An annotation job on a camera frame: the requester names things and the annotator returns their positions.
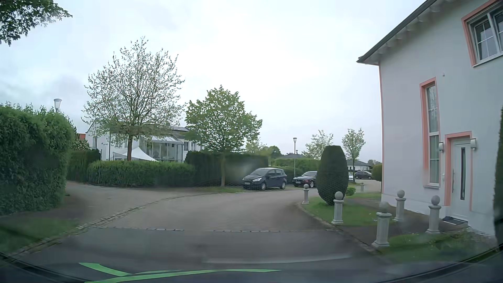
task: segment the parked car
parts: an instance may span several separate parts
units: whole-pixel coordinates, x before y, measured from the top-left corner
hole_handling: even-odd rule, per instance
[[[356,179],[369,179],[369,180],[372,180],[372,173],[367,172],[367,171],[357,171],[355,173],[355,178]]]
[[[274,187],[282,190],[285,189],[286,174],[283,169],[258,168],[243,178],[244,189],[259,189],[265,191],[268,188]]]
[[[296,187],[302,187],[304,184],[307,184],[310,188],[314,188],[316,186],[317,175],[318,171],[307,171],[302,176],[293,178],[292,183]]]

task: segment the doormat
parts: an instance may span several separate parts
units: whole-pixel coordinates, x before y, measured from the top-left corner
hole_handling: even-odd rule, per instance
[[[446,216],[442,220],[444,222],[447,222],[447,223],[452,224],[452,225],[461,225],[461,224],[466,224],[467,223],[466,221],[455,219],[455,218],[452,218],[450,216]]]

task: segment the white tent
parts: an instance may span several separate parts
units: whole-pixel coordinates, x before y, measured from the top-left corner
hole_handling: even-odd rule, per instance
[[[127,148],[115,150],[113,152],[114,160],[116,158],[126,159],[127,158]],[[148,156],[140,147],[135,147],[131,150],[131,160],[148,160],[148,161],[157,161],[154,158]]]

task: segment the white window frame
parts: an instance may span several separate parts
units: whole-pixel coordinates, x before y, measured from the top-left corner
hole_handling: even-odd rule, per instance
[[[501,45],[502,41],[501,37],[503,36],[503,30],[498,32],[495,22],[495,16],[500,14],[501,12],[503,12],[503,4],[502,2],[497,2],[466,22],[470,31],[470,37],[472,41],[471,44],[473,46],[473,52],[475,53],[474,56],[476,58],[477,64],[490,61],[496,57],[503,55],[503,46]],[[475,27],[478,26],[480,22],[485,21],[489,21],[489,25],[491,26],[492,36],[494,37],[494,40],[496,42],[496,54],[486,57],[484,59],[480,59]]]
[[[431,87],[435,87],[435,108],[434,109],[430,109],[430,104],[428,101],[428,89]],[[427,123],[427,128],[428,128],[428,184],[430,186],[440,186],[440,153],[438,154],[438,158],[432,159],[432,153],[431,153],[432,145],[430,144],[432,136],[438,136],[439,137],[438,140],[440,141],[440,122],[439,122],[439,111],[438,111],[439,106],[438,106],[437,83],[434,82],[430,85],[425,86],[423,95],[425,96],[425,100],[426,100],[426,123]],[[430,111],[432,111],[432,110],[435,110],[437,112],[438,125],[437,125],[437,131],[434,131],[434,132],[430,132]],[[432,160],[438,160],[438,167],[437,167],[437,172],[438,172],[437,174],[439,177],[438,183],[431,182],[431,179],[432,179],[432,176],[431,176]]]

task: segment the green line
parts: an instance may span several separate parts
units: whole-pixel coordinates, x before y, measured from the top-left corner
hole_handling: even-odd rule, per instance
[[[156,270],[156,271],[144,271],[144,272],[138,272],[138,273],[135,273],[135,274],[161,273],[161,272],[173,272],[173,271],[180,271],[180,269],[176,269],[176,270]]]
[[[192,275],[192,274],[203,274],[203,273],[212,273],[212,272],[220,272],[220,271],[271,272],[271,271],[280,271],[280,270],[276,270],[276,269],[210,269],[210,270],[195,270],[195,271],[183,271],[183,272],[173,272],[173,273],[137,275],[137,276],[128,276],[128,277],[115,277],[115,278],[110,278],[110,279],[105,279],[105,280],[100,280],[100,281],[88,281],[86,283],[118,283],[118,282],[125,282],[125,281],[154,279],[154,278],[173,277],[173,276]]]
[[[94,270],[101,271],[101,272],[108,273],[108,274],[115,275],[115,276],[131,275],[131,273],[127,273],[127,272],[123,272],[123,271],[118,271],[118,270],[115,270],[115,269],[111,269],[111,268],[108,268],[108,267],[104,267],[104,266],[102,266],[99,263],[79,262],[79,264],[83,265],[85,267],[89,267],[89,268],[92,268]]]

